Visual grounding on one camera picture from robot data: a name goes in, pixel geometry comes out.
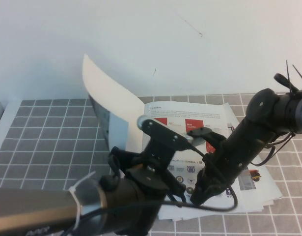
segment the cable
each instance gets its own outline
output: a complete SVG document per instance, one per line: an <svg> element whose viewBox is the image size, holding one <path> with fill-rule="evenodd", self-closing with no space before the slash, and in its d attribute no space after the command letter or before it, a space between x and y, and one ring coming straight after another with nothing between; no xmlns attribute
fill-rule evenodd
<svg viewBox="0 0 302 236"><path fill-rule="evenodd" d="M260 162L259 164L254 164L254 163L252 163L251 162L251 164L252 165L254 165L254 166L257 166L257 167L259 167L259 166L263 166L264 164L266 164L272 157L274 157L293 137L295 136L295 134L294 133L289 133L287 136L286 136L286 138L284 138L283 140L281 140L281 141L279 141L279 142L276 142L276 143L272 143L272 144L269 144L269 145L271 145L272 146L272 148L271 148L271 151L270 151L270 153L269 153L269 155L262 161L262 162ZM276 144L281 144L282 142L284 142L283 143L283 145L274 153L274 151L275 151L275 146L274 145L276 145Z"/></svg>
<svg viewBox="0 0 302 236"><path fill-rule="evenodd" d="M278 141L276 143L271 143L271 145L278 145L278 144L281 144L283 142L285 142L291 135L293 135L293 133L288 133L288 135L281 141Z"/></svg>
<svg viewBox="0 0 302 236"><path fill-rule="evenodd" d="M194 208L194 209L209 210L209 211L216 211L216 212L228 212L228 211L234 210L238 205L238 199L237 199L237 195L236 195L235 191L233 190L233 188L231 187L231 185L229 183L227 183L227 180L222 175L222 173L218 170L218 168L214 165L214 163L208 157L206 157L200 150L198 150L196 147L194 147L192 145L190 145L189 149L191 149L191 150L195 151L196 153L198 153L200 156L203 157L204 160L207 160L209 162L209 164L211 165L211 167L216 172L216 174L219 176L219 178L221 178L221 180L228 185L227 188L231 192L231 194L233 196L233 199L234 199L233 206L228 207L228 208L218 208L218 207L211 207L211 206L195 206L194 204L184 203L184 202L170 202L170 201L136 202L136 203L131 203L131 204L128 204L128 205L125 205L125 206L116 206L116 207L113 207L113 208L105 208L105 209L98 209L98 210L92 211L92 212L84 215L80 219L79 224L82 224L82 223L92 219L93 217L96 217L96 216L101 215L101 214L109 213L109 212L112 212L112 211L126 210L126 209L132 208L132 207L151 207L151 206L157 206L157 205L169 205L169 206L189 207L189 208ZM60 236L69 235L73 231L73 227L74 226L71 226L70 228L68 228Z"/></svg>
<svg viewBox="0 0 302 236"><path fill-rule="evenodd" d="M116 206L113 208L105 208L105 209L98 209L95 211L92 211L86 215L84 215L79 222L79 225L82 223L92 219L93 217L96 217L98 215L106 214L112 211L120 211L120 210L126 210L128 208L132 207L151 207L151 206L157 206L157 205L170 205L170 206L177 206L177 207L189 207L189 208L195 208L195 209L201 209L201 210L210 210L210 211L217 211L217 212L228 212L233 209L235 209L238 205L238 199L237 196L232 189L232 187L229 187L230 192L233 195L234 198L234 205L229 208L216 208L216 207L210 207L210 206L195 206L190 203L182 203L182 202L170 202L170 201L146 201L146 202L136 202L131 203L125 206ZM67 236L73 231L73 226L71 226L69 229L64 231L60 236Z"/></svg>

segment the white zip tie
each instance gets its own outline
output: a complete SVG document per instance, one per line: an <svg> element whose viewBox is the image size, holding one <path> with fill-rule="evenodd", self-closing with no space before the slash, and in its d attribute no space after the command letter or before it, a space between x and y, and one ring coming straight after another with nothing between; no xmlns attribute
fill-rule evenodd
<svg viewBox="0 0 302 236"><path fill-rule="evenodd" d="M76 230L79 226L79 223L80 223L80 217L81 217L81 205L80 205L80 202L76 196L76 188L78 187L78 185L80 183L82 183L84 180L90 178L92 175L95 174L95 171L89 173L88 175L84 176L83 178L79 179L78 182L76 182L73 186L71 186L68 191L71 193L74 201L76 201L76 204L77 204L77 216L76 216L76 223L74 224L74 227L73 227L73 231Z"/></svg>

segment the gray grid tablecloth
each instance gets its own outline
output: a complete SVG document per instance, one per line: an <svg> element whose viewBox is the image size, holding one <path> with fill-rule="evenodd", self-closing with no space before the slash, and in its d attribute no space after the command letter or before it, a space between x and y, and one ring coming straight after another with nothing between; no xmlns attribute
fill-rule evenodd
<svg viewBox="0 0 302 236"><path fill-rule="evenodd" d="M142 97L152 101L228 102L238 120L252 94ZM86 99L23 101L0 150L0 187L67 189L95 170L110 173L108 150ZM268 153L261 153L265 158ZM262 212L156 221L150 235L302 235L302 136L267 163L283 193Z"/></svg>

